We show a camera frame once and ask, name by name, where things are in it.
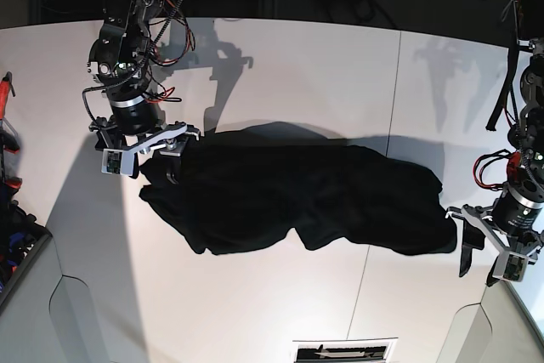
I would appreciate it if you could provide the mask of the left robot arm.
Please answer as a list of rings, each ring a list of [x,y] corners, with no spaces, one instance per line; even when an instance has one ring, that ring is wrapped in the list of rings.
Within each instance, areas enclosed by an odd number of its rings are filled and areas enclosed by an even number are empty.
[[[510,0],[503,12],[513,17],[507,73],[486,124],[500,116],[509,124],[511,150],[480,156],[473,179],[483,190],[498,192],[488,207],[449,207],[446,214],[463,222],[459,275],[471,268],[473,251],[488,241],[497,250],[486,278],[521,282],[543,248],[543,234],[533,225],[543,211],[543,0]]]

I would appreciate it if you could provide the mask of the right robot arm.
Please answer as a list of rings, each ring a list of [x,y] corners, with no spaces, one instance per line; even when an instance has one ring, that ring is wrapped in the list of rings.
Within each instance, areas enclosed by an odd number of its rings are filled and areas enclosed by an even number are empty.
[[[189,138],[198,139],[198,128],[185,122],[169,124],[161,103],[179,103],[174,88],[165,88],[153,75],[155,66],[167,68],[159,42],[173,22],[189,24],[181,11],[184,0],[105,0],[104,20],[88,55],[87,69],[96,84],[82,97],[101,93],[108,101],[108,117],[91,115],[88,129],[97,136],[105,174],[139,176],[139,156],[159,161],[163,178],[178,181],[181,156]]]

